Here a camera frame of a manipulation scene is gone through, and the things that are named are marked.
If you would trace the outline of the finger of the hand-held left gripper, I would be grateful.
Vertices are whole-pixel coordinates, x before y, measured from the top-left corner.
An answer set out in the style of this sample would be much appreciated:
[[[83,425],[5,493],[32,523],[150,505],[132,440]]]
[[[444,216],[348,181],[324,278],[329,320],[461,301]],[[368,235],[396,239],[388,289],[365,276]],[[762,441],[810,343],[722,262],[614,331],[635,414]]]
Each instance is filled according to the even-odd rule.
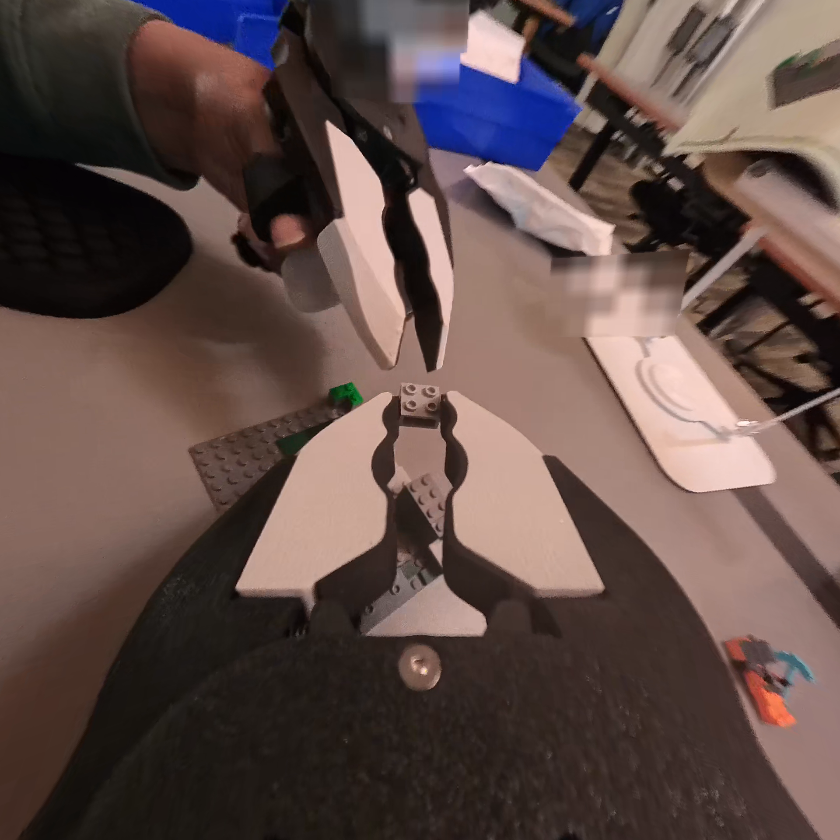
[[[383,226],[426,371],[437,371],[445,359],[455,294],[447,201],[436,186],[430,192],[422,185],[391,190],[385,194]]]
[[[398,362],[407,309],[385,238],[382,184],[346,133],[332,122],[325,130],[341,209],[314,245],[286,257],[283,284],[300,312],[342,306],[374,361],[390,370]]]

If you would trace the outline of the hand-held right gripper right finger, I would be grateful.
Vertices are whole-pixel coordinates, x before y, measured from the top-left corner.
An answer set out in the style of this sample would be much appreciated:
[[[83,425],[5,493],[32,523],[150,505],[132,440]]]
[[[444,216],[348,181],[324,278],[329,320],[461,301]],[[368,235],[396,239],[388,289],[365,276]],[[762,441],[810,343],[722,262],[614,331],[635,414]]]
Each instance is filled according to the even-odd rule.
[[[453,593],[487,618],[507,600],[603,594],[540,449],[461,392],[444,397],[441,435],[450,484],[443,570]]]

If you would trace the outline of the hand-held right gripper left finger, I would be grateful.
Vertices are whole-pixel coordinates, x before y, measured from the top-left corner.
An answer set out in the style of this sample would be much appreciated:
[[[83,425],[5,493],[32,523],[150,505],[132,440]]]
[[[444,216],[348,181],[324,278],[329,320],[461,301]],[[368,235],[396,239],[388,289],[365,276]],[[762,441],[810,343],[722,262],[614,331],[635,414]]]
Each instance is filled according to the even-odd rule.
[[[243,598],[290,597],[308,613],[339,603],[353,618],[396,575],[396,397],[384,392],[299,453],[236,584]]]

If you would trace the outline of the grey baseplate brick build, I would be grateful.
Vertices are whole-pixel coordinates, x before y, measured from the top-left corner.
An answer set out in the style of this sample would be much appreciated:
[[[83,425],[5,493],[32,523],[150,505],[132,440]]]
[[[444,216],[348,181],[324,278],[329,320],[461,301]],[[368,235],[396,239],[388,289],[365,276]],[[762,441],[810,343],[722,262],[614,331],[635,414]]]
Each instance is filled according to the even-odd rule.
[[[314,406],[244,427],[189,449],[217,512],[230,509],[264,474],[293,460],[326,426],[364,402],[355,384],[334,386]],[[397,502],[397,566],[392,588],[365,607],[363,634],[385,634],[398,609],[443,577],[441,539],[451,485],[441,471],[410,478],[395,467],[390,485]]]

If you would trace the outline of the small grey brick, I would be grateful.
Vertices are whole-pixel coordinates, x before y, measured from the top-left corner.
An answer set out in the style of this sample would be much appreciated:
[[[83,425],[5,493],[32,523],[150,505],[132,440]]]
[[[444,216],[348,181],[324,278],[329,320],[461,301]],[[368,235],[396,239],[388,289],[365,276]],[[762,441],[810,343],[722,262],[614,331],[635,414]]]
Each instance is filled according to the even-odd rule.
[[[435,385],[404,382],[400,389],[400,425],[437,428],[440,423],[441,392]]]

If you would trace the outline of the pale green instruction booklet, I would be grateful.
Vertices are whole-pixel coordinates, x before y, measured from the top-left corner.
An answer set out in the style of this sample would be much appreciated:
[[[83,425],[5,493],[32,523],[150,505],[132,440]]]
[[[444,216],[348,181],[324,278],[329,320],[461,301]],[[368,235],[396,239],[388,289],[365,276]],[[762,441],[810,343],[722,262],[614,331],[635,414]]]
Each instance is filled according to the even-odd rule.
[[[657,2],[607,72],[665,110],[665,152],[793,154],[838,181],[838,1],[746,2],[728,42],[684,92],[690,48],[663,80],[666,43],[692,2]]]

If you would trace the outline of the person's left forearm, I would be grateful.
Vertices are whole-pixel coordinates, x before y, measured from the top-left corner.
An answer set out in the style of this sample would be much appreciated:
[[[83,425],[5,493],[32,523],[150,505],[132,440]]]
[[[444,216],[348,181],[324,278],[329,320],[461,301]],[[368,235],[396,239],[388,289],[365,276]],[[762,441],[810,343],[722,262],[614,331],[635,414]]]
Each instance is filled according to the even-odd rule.
[[[2,153],[192,189],[197,177],[163,165],[133,104],[130,47],[150,22],[170,20],[135,2],[2,1]]]

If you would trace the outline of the grey desk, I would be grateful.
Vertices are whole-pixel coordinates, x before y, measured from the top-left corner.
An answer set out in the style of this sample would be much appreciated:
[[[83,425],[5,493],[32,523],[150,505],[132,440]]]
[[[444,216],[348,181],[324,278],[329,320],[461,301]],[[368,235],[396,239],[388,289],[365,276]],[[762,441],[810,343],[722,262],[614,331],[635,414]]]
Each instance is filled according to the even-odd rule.
[[[457,390],[558,456],[667,565],[717,639],[755,634],[801,656],[797,724],[756,724],[769,761],[821,838],[838,838],[838,485],[784,428],[759,436],[776,481],[693,494],[656,465],[588,347],[534,328],[549,255],[509,227],[464,169],[433,152],[450,206],[455,307],[443,370],[424,377],[411,332],[381,371],[344,312],[299,314],[229,241],[233,208],[206,183],[177,192],[105,175],[170,205],[195,252],[151,302],[72,321],[2,310],[2,838],[19,838],[84,732],[130,629],[216,519],[187,452],[354,382]]]

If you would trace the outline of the wooden background desk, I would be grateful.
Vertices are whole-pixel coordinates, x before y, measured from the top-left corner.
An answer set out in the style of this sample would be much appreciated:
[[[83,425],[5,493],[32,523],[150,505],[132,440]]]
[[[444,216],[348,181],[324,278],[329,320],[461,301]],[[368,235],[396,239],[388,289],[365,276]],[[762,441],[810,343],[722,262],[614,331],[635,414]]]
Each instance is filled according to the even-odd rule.
[[[583,104],[604,118],[570,177],[572,190],[581,190],[619,133],[668,176],[691,181],[686,157],[665,153],[667,138],[680,128],[680,117],[648,89],[584,51],[584,46],[593,45],[592,26],[582,28],[578,18],[554,2],[513,2],[513,6],[517,10],[513,27],[525,38],[532,61],[567,88],[575,88]]]

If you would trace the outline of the person's left hand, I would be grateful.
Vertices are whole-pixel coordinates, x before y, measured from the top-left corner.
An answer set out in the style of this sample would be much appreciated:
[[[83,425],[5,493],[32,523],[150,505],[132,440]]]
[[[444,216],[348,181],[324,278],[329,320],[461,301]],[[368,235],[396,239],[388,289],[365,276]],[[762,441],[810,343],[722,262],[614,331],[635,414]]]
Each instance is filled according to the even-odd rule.
[[[268,261],[312,242],[308,219],[279,215],[269,244],[247,211],[244,172],[257,157],[282,152],[264,97],[268,69],[173,23],[153,18],[132,36],[127,53],[136,116],[157,164],[119,168],[160,182],[203,178],[241,212],[238,231]]]

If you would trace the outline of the blue plastic bin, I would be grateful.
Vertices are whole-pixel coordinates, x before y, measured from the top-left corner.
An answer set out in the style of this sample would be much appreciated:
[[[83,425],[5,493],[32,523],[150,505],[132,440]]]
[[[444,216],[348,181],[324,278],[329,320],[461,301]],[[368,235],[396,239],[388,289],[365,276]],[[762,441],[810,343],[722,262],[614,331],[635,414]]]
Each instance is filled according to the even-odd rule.
[[[280,17],[288,1],[139,1],[220,45],[274,67],[271,49],[278,36]]]
[[[431,148],[533,172],[581,110],[574,94],[528,57],[517,83],[462,66],[455,84],[420,87],[415,101]]]

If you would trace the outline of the white printed paper bag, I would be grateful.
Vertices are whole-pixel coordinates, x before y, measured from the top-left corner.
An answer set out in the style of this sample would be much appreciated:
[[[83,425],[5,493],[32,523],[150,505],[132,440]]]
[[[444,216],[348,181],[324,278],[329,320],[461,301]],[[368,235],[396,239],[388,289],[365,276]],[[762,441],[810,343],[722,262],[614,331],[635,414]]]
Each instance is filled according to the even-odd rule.
[[[464,173],[510,215],[522,232],[589,257],[612,254],[614,225],[578,209],[524,171],[487,162],[470,164]]]

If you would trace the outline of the white and wood book stand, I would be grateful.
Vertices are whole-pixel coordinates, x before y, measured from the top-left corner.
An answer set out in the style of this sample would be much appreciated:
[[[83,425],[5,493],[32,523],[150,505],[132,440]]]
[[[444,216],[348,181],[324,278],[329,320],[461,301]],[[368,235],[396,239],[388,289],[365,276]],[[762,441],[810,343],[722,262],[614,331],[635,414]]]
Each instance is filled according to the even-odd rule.
[[[831,306],[838,319],[838,212],[808,196],[802,182],[755,153],[708,154],[702,173],[749,221],[722,257],[701,271],[685,293],[682,313],[750,253],[764,264],[748,292],[782,309],[780,280]],[[675,334],[596,337],[586,342],[619,396],[658,467],[694,493],[769,485],[775,470],[758,436],[786,419],[838,398],[838,386],[809,397],[770,420],[739,419]]]

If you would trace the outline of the white crumpled paper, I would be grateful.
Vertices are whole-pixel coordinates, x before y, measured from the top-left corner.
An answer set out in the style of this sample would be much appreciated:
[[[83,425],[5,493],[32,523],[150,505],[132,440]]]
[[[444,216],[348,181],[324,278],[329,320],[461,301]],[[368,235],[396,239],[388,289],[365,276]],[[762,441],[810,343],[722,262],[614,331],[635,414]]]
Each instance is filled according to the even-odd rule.
[[[460,65],[516,85],[525,46],[522,35],[479,10],[469,16],[467,43],[460,55]]]

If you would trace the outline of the orange toy brick figure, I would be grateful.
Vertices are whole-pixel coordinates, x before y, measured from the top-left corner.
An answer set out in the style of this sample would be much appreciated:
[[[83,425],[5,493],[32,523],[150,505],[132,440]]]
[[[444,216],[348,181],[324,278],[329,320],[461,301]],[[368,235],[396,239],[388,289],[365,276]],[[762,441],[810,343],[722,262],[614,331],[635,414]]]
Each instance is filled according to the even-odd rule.
[[[795,681],[802,679],[809,684],[816,681],[805,661],[753,635],[732,637],[723,647],[761,722],[776,728],[792,728],[796,719],[788,699]]]

